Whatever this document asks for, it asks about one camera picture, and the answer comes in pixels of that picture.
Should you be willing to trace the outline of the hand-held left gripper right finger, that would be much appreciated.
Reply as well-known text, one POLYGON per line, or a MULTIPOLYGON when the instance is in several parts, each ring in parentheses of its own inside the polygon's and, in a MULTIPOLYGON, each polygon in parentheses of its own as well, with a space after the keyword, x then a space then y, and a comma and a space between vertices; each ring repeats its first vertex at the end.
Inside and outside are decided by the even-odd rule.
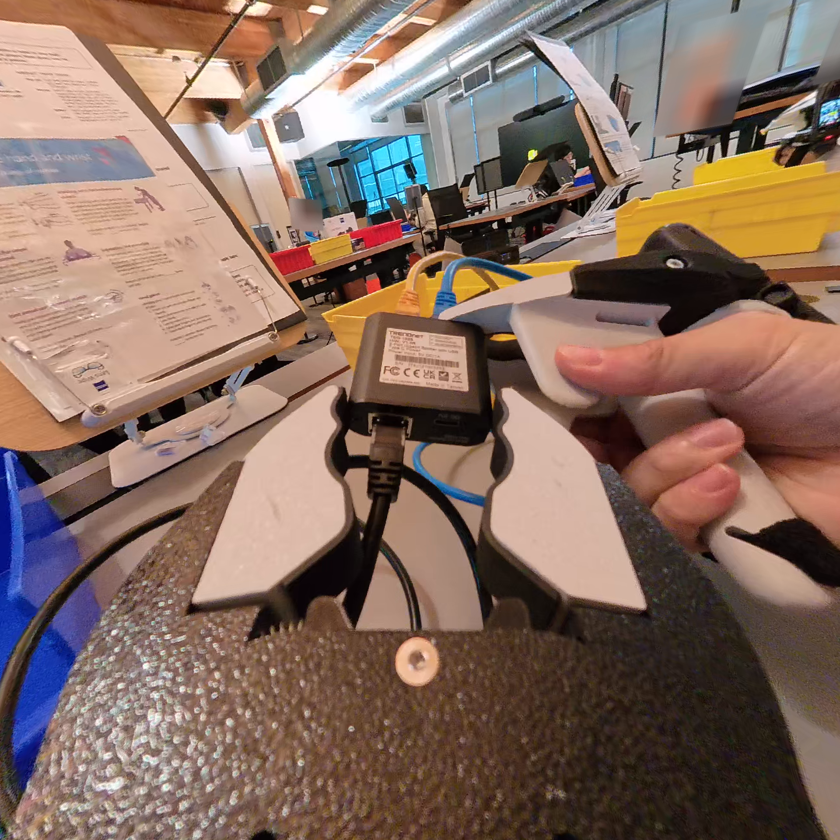
POLYGON ((499 602, 523 604, 530 626, 559 632, 573 610, 646 613, 647 599, 590 452, 513 388, 493 409, 493 481, 476 566, 499 602))

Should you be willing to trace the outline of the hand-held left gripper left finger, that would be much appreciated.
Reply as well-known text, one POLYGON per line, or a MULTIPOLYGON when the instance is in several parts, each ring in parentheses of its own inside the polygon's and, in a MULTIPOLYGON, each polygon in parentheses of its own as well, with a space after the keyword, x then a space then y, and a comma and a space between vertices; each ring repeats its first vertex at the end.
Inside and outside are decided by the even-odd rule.
POLYGON ((249 452, 227 504, 192 609, 258 606, 277 621, 303 618, 361 571, 361 532, 345 479, 348 397, 314 393, 249 452))

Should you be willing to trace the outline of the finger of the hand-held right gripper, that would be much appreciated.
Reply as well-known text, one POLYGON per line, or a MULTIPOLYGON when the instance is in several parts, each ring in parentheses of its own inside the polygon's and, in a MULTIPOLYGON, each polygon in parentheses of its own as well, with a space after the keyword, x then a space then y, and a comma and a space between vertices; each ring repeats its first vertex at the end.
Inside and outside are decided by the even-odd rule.
POLYGON ((511 286, 489 291, 447 308, 438 319, 473 324, 484 332, 509 332, 511 311, 515 305, 563 297, 571 292, 570 271, 516 280, 511 286))

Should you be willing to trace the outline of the black network splitter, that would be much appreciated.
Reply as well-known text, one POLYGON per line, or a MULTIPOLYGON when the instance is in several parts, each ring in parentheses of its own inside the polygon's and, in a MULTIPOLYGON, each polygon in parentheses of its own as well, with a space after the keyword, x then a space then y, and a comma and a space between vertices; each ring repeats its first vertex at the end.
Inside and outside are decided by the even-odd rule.
POLYGON ((402 425, 418 443, 471 447, 491 431, 487 340, 476 325, 376 313, 364 322, 346 427, 402 425))

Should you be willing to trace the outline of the grey desk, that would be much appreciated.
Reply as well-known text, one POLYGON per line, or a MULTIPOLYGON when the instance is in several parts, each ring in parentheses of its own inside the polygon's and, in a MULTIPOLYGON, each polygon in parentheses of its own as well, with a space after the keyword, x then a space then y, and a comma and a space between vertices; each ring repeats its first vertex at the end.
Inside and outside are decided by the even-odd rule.
POLYGON ((193 593, 232 465, 141 561, 70 672, 11 838, 824 838, 801 775, 838 738, 838 605, 759 606, 598 467, 646 613, 559 632, 267 635, 193 593))

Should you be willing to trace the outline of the person's right hand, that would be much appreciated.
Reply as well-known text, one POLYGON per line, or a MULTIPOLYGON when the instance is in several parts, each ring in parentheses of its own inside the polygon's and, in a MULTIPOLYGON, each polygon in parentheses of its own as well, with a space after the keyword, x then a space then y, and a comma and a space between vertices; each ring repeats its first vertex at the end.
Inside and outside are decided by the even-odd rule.
POLYGON ((839 328, 748 311, 645 343, 562 344, 564 378, 604 396, 702 390, 719 419, 646 448, 623 417, 580 419, 574 433, 614 467, 687 551, 733 506, 730 462, 745 448, 795 514, 839 542, 839 328))

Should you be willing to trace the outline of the large yellow plastic bin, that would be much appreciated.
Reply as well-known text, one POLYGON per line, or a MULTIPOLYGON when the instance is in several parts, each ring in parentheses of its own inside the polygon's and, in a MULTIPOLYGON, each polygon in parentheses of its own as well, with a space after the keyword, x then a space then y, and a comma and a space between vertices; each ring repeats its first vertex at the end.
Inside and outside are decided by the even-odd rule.
POLYGON ((616 254, 636 254, 669 224, 687 224, 738 257, 819 249, 838 230, 839 173, 816 162, 634 198, 616 211, 616 254))

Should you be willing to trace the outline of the white stand base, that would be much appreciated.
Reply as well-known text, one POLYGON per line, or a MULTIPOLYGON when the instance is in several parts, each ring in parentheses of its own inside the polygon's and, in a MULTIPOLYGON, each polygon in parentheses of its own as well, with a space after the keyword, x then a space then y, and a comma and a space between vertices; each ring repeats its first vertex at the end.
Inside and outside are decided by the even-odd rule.
POLYGON ((287 399, 252 384, 195 410, 136 434, 108 456, 113 487, 132 487, 215 447, 271 417, 287 406, 287 399))

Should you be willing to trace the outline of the black office chair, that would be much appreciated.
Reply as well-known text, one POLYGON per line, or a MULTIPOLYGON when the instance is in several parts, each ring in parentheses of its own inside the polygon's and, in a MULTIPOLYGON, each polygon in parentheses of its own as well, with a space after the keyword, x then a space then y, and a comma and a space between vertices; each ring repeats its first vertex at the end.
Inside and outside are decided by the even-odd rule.
POLYGON ((442 226, 461 221, 469 216, 457 184, 430 190, 425 197, 428 199, 432 214, 431 225, 435 231, 441 229, 442 226))

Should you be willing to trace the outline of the long red plastic bin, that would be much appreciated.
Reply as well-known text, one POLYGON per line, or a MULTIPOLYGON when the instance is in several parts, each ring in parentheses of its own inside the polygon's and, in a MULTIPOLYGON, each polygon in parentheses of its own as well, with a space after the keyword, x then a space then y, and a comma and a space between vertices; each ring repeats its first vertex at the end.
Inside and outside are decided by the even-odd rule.
POLYGON ((389 220, 349 231, 354 251, 372 249, 402 239, 403 224, 400 220, 389 220))

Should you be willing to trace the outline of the background wooden table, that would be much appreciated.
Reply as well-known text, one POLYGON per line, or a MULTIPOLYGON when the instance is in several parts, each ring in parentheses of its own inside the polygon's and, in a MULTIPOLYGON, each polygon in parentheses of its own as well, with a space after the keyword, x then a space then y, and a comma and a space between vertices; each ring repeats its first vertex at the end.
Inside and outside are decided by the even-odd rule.
POLYGON ((334 292, 342 305, 349 301, 345 287, 352 282, 376 277, 390 286, 404 280, 409 269, 408 257, 422 238, 420 233, 405 235, 383 245, 291 272, 283 278, 301 301, 334 292))

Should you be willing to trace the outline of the stack of yellow bins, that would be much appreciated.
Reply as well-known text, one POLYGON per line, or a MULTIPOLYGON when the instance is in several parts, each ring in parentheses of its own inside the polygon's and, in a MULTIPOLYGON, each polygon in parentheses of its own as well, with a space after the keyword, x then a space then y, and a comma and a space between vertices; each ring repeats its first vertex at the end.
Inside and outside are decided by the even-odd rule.
POLYGON ((312 263, 323 266, 336 259, 351 256, 354 252, 353 238, 349 234, 341 234, 311 242, 309 252, 312 263))

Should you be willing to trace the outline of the blue plastic bin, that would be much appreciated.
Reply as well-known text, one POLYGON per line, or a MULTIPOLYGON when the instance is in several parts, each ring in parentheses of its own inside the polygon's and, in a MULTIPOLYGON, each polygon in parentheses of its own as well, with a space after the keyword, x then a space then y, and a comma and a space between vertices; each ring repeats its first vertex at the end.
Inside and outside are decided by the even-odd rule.
MULTIPOLYGON (((75 537, 15 452, 1 458, 1 667, 46 597, 81 563, 75 537)), ((101 611, 82 583, 47 627, 14 713, 14 763, 26 785, 74 661, 101 611)))

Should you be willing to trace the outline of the black wall monitor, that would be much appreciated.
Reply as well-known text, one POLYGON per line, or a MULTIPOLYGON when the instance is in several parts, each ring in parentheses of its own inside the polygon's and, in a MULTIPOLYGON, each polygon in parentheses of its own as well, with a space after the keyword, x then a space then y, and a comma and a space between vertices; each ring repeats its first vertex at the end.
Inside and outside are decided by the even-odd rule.
POLYGON ((528 119, 514 120, 498 129, 500 171, 503 186, 514 186, 524 167, 541 152, 566 143, 574 153, 578 168, 590 163, 587 142, 575 117, 575 101, 564 101, 546 110, 546 102, 530 111, 528 119))

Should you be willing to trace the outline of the silver ceiling duct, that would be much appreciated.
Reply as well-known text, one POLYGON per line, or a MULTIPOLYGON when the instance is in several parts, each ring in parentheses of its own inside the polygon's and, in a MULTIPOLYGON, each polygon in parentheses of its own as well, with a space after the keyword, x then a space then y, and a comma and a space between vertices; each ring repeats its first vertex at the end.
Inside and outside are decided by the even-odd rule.
MULTIPOLYGON (((415 2, 332 2, 296 43, 277 41, 257 65, 258 80, 240 102, 250 119, 266 119, 308 98, 332 70, 351 60, 415 2)), ((382 60, 348 95, 353 104, 382 100, 424 77, 439 61, 463 50, 504 46, 523 29, 551 23, 586 2, 467 2, 382 60)))

